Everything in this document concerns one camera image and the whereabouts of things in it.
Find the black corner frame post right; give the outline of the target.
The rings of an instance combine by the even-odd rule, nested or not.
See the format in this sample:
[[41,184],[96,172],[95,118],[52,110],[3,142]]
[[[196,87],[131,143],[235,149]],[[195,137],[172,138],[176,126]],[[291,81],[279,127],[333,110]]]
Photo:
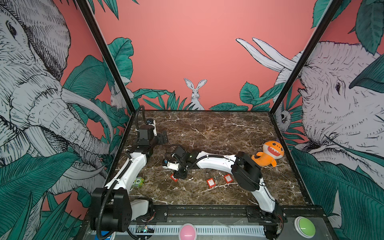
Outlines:
[[332,21],[335,13],[343,3],[342,0],[334,0],[330,1],[327,8],[325,9],[325,12],[323,13],[319,24],[317,25],[315,31],[313,32],[313,35],[311,36],[308,44],[306,45],[305,49],[303,50],[303,53],[301,57],[299,58],[298,63],[295,65],[294,69],[292,70],[292,73],[290,74],[287,82],[285,83],[281,93],[279,94],[276,102],[274,103],[273,107],[269,111],[270,116],[274,115],[284,100],[284,97],[287,95],[288,91],[291,89],[293,83],[298,78],[299,73],[301,72],[302,68],[304,67],[306,61],[311,56],[314,48],[316,47],[317,43],[319,42],[320,38],[323,36],[324,32],[326,31],[328,25]]

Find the black corner frame post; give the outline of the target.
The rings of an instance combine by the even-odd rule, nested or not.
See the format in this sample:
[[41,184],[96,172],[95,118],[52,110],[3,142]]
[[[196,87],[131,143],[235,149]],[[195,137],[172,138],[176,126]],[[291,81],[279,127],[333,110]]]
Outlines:
[[97,21],[94,18],[93,12],[90,9],[90,5],[88,1],[83,0],[76,0],[77,5],[79,6],[79,9],[102,53],[103,58],[105,59],[107,66],[109,70],[111,71],[111,74],[118,85],[121,94],[124,98],[124,102],[126,103],[128,110],[133,114],[136,109],[131,101],[131,98],[129,97],[127,93],[127,89],[122,81],[121,75],[119,73],[119,70],[116,66],[116,63],[111,55],[111,52],[108,48],[108,45],[106,44],[106,41],[102,35],[102,32],[98,26]]
[[343,3],[342,0],[334,0],[330,1],[327,8],[325,9],[325,12],[323,13],[319,24],[317,25],[315,31],[313,32],[313,35],[311,36],[308,44],[306,45],[305,49],[303,50],[303,53],[301,57],[299,58],[298,63],[295,65],[294,69],[292,70],[292,73],[290,74],[287,82],[285,83],[281,93],[279,94],[276,102],[274,103],[273,107],[269,111],[270,116],[274,115],[284,100],[284,97],[287,95],[288,91],[291,89],[293,83],[298,78],[299,73],[301,72],[302,68],[304,67],[306,61],[311,56],[314,48],[316,47],[317,43],[319,42],[320,38],[323,36],[324,32],[326,31],[328,25],[332,21],[335,13]]

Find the red padlock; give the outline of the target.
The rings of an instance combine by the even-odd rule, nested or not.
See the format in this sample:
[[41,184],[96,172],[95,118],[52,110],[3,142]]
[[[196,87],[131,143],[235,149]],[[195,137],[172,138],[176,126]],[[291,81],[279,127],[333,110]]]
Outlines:
[[233,179],[233,177],[231,176],[231,174],[227,174],[227,175],[225,175],[225,176],[224,176],[224,179],[225,179],[225,181],[226,181],[227,184],[229,184],[229,183],[233,183],[233,182],[234,182],[234,179]]
[[170,177],[171,177],[171,179],[172,179],[174,182],[177,182],[177,181],[178,181],[178,179],[175,178],[173,174],[172,174]]
[[209,188],[213,188],[217,185],[213,178],[208,179],[207,184],[208,184]]

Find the orange shark plush toy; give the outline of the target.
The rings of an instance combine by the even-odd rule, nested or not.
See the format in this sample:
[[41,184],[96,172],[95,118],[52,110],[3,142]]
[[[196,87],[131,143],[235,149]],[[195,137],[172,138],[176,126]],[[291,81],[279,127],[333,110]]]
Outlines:
[[283,146],[277,141],[268,141],[263,144],[263,151],[257,152],[256,156],[252,155],[251,159],[259,166],[266,167],[271,165],[277,166],[277,160],[284,156]]

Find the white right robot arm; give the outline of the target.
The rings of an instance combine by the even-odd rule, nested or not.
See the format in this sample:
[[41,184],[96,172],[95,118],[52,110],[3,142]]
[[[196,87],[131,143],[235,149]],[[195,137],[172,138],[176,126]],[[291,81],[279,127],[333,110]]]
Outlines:
[[279,203],[272,197],[263,179],[261,167],[251,157],[238,152],[235,155],[216,155],[200,150],[186,151],[176,147],[173,152],[165,153],[163,167],[173,170],[176,179],[185,179],[188,171],[212,169],[229,173],[238,185],[251,192],[258,203],[258,211],[266,221],[284,221],[284,212]]

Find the green push button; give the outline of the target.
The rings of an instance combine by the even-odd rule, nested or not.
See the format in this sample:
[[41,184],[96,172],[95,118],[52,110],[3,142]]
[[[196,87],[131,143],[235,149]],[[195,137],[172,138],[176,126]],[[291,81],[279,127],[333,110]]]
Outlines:
[[316,227],[313,222],[305,217],[297,217],[294,221],[297,233],[306,239],[311,239],[316,234]]

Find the black corner frame post left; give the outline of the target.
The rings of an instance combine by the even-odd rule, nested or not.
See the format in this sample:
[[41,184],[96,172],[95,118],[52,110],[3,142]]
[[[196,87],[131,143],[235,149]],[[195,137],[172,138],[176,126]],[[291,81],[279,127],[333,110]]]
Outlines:
[[122,81],[121,75],[119,73],[119,70],[116,66],[116,63],[111,55],[111,52],[108,48],[108,45],[106,44],[106,41],[102,35],[102,32],[98,26],[97,21],[94,18],[93,12],[90,9],[90,5],[88,1],[83,0],[76,0],[77,5],[79,6],[79,9],[102,53],[103,58],[105,59],[107,66],[109,70],[111,71],[111,74],[118,85],[121,94],[124,98],[124,102],[126,103],[128,110],[133,114],[136,109],[131,101],[131,98],[129,97],[127,93],[127,89]]

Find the pink push button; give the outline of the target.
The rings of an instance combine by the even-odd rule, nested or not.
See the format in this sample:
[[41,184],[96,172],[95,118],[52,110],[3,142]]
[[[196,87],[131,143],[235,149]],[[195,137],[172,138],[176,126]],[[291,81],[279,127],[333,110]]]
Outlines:
[[179,240],[196,240],[197,239],[197,229],[192,224],[182,225],[179,232]]

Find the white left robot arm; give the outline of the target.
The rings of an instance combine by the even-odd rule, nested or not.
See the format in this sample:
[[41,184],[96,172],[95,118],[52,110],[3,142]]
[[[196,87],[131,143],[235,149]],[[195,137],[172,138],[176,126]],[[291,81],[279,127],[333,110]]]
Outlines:
[[127,231],[136,218],[148,218],[146,222],[154,218],[156,212],[152,199],[131,202],[129,192],[154,147],[167,142],[167,133],[157,133],[155,123],[139,127],[138,137],[123,168],[103,188],[97,188],[91,194],[90,227],[96,231],[99,240],[105,240],[115,232]]

